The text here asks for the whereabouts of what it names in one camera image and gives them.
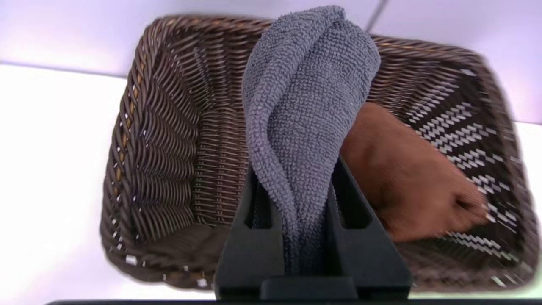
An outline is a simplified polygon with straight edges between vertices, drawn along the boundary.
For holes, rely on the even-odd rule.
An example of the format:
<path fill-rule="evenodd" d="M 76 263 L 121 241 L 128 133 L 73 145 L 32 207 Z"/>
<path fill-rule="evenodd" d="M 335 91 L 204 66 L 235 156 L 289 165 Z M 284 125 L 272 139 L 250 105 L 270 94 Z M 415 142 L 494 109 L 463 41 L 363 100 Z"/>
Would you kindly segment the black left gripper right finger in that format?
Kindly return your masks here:
<path fill-rule="evenodd" d="M 413 276 L 360 190 L 337 160 L 326 203 L 326 270 L 352 280 L 358 297 L 408 297 Z"/>

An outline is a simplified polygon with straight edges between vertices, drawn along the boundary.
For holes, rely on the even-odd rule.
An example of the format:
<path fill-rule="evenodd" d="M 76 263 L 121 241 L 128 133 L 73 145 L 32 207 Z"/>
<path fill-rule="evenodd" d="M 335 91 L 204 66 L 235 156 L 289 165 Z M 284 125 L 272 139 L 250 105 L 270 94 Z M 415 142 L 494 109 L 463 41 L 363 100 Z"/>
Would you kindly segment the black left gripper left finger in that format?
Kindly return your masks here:
<path fill-rule="evenodd" d="M 281 214 L 248 168 L 215 276 L 217 297 L 259 297 L 265 280 L 285 273 Z"/>

